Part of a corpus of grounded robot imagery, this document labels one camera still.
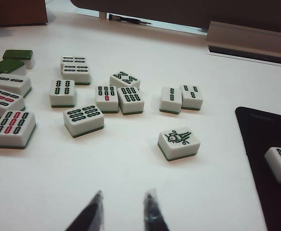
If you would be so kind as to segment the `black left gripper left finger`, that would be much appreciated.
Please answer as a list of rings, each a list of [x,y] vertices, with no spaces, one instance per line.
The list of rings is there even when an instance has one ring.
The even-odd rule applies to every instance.
[[[66,231],[100,231],[104,220],[102,201],[102,191],[97,191],[89,204],[66,228]]]

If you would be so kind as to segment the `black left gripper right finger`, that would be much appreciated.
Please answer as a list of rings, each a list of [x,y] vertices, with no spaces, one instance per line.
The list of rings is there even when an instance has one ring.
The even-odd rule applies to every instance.
[[[146,231],[169,231],[157,201],[156,189],[145,193],[144,201],[144,228]]]

